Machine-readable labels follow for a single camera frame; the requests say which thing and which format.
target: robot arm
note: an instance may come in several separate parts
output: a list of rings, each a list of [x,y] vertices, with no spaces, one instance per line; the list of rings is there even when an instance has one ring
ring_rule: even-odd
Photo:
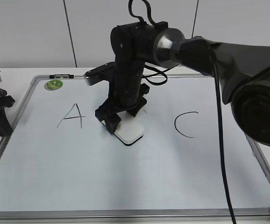
[[[185,39],[167,22],[151,26],[144,21],[115,27],[111,45],[112,68],[101,66],[85,74],[89,85],[110,83],[109,97],[96,117],[105,120],[111,133],[120,121],[117,112],[136,116],[146,104],[143,95],[149,87],[140,85],[145,62],[163,68],[182,64],[213,76],[214,57],[223,103],[231,103],[236,122],[248,136],[270,146],[270,47],[213,42],[200,36]]]

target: green sticker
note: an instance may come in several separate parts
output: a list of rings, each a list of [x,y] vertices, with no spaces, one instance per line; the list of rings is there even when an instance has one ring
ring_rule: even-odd
[[[53,79],[45,84],[46,90],[58,90],[63,86],[63,81],[59,79]]]

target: white wall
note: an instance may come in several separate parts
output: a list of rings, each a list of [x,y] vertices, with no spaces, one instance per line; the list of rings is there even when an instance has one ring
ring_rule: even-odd
[[[79,67],[113,61],[110,32],[135,22],[128,0],[66,0]],[[197,0],[150,0],[155,21],[191,37]],[[134,13],[146,18],[144,4]],[[195,35],[214,41],[270,45],[270,0],[200,0]],[[0,0],[0,68],[74,67],[63,0]]]
[[[195,35],[270,46],[270,0],[199,0]]]
[[[62,0],[0,0],[0,68],[73,66]]]

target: white foam block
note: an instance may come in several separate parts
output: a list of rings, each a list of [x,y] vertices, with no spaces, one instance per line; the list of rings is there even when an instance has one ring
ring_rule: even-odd
[[[142,138],[144,134],[144,126],[128,112],[120,112],[118,116],[121,118],[114,135],[119,138],[125,145],[130,146],[137,140]]]

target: cable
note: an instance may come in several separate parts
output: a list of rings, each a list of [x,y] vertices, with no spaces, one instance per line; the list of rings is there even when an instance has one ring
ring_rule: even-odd
[[[145,5],[146,5],[146,9],[147,9],[147,18],[148,18],[148,21],[153,25],[153,26],[156,26],[157,23],[155,21],[153,21],[152,19],[152,8],[149,4],[149,2],[147,0],[142,0]]]
[[[152,19],[152,8],[149,4],[149,2],[147,0],[142,0],[145,5],[146,5],[146,9],[147,9],[147,18],[149,20],[149,22],[153,25],[156,26],[157,23]],[[133,11],[132,11],[132,4],[133,4],[133,0],[129,0],[129,4],[128,4],[128,8],[129,8],[129,13],[132,17],[139,19],[140,22],[144,22],[144,19],[141,16],[137,16],[134,15]]]
[[[133,4],[133,0],[129,0],[129,14],[134,17],[134,18],[137,18],[140,20],[140,22],[144,22],[144,19],[141,17],[141,16],[137,16],[137,15],[134,15],[133,11],[132,11],[132,4]]]
[[[221,93],[219,86],[219,74],[216,64],[216,58],[214,53],[212,52],[211,60],[214,65],[214,78],[215,78],[215,93],[216,93],[216,101],[217,101],[217,111],[218,111],[218,127],[219,127],[219,145],[220,145],[220,160],[221,160],[221,172],[223,178],[223,184],[225,189],[225,196],[228,204],[228,209],[230,212],[231,220],[233,224],[236,224],[235,215],[233,212],[230,193],[228,188],[227,176],[226,176],[226,167],[225,167],[225,154],[224,154],[224,144],[223,144],[223,120],[222,120],[222,106],[221,106]]]
[[[142,78],[146,79],[146,81],[148,81],[148,82],[149,82],[150,84],[152,84],[152,85],[163,85],[163,84],[165,84],[165,83],[168,81],[168,77],[167,77],[167,75],[165,74],[165,72],[167,72],[167,71],[169,71],[169,70],[175,68],[176,66],[177,66],[177,65],[175,65],[175,66],[172,67],[172,68],[166,69],[166,70],[164,70],[164,71],[160,71],[160,70],[158,70],[157,68],[154,68],[154,67],[145,65],[144,67],[145,67],[146,69],[151,70],[151,71],[155,71],[156,73],[151,74],[151,75],[147,75],[147,76],[143,75]],[[164,80],[163,82],[156,83],[156,82],[150,81],[150,80],[148,79],[148,78],[150,78],[150,77],[157,76],[157,75],[162,75],[162,76],[165,78],[165,80]]]

